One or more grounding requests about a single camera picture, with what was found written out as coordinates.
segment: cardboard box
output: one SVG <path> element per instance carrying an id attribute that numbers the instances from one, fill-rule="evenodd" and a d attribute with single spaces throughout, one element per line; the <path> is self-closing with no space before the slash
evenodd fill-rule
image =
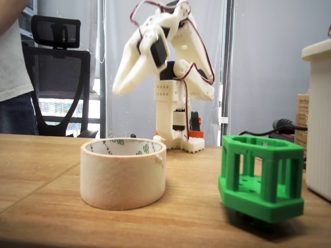
<path id="1" fill-rule="evenodd" d="M 298 95 L 298 102 L 296 106 L 296 121 L 295 125 L 299 127 L 307 127 L 308 123 L 308 108 L 309 95 Z M 294 143 L 305 148 L 305 155 L 307 156 L 307 133 L 305 131 L 295 131 Z"/>

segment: black cable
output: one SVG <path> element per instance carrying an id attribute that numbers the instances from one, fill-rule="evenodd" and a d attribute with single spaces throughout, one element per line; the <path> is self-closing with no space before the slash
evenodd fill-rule
<path id="1" fill-rule="evenodd" d="M 252 133 L 252 132 L 249 132 L 249 131 L 244 131 L 244 132 L 241 132 L 239 135 L 249 134 L 249 135 L 253 135 L 253 136 L 266 136 L 266 135 L 281 131 L 283 129 L 294 129 L 294 130 L 298 130 L 298 131 L 308 131 L 308 128 L 304 128 L 304 127 L 282 126 L 280 128 L 276 128 L 276 129 L 273 129 L 273 130 L 271 130 L 269 132 L 265 132 L 265 133 Z"/>

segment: person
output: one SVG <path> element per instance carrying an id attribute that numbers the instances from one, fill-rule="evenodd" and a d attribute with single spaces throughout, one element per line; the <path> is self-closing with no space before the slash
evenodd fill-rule
<path id="1" fill-rule="evenodd" d="M 18 16 L 28 0 L 0 0 L 0 133 L 37 135 Z"/>

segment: white box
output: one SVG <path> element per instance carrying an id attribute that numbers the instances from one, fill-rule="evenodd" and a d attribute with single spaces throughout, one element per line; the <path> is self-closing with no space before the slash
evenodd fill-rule
<path id="1" fill-rule="evenodd" d="M 331 200 L 331 39 L 302 50 L 310 61 L 306 184 Z"/>

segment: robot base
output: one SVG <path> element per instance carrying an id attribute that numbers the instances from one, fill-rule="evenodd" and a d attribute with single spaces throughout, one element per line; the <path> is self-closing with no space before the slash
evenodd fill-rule
<path id="1" fill-rule="evenodd" d="M 177 138 L 172 141 L 161 138 L 161 136 L 156 135 L 153 137 L 154 141 L 162 142 L 167 146 L 167 149 L 181 149 L 188 151 L 189 153 L 195 153 L 205 149 L 205 140 L 203 138 L 193 138 L 190 137 L 189 140 L 184 140 L 182 138 Z"/>

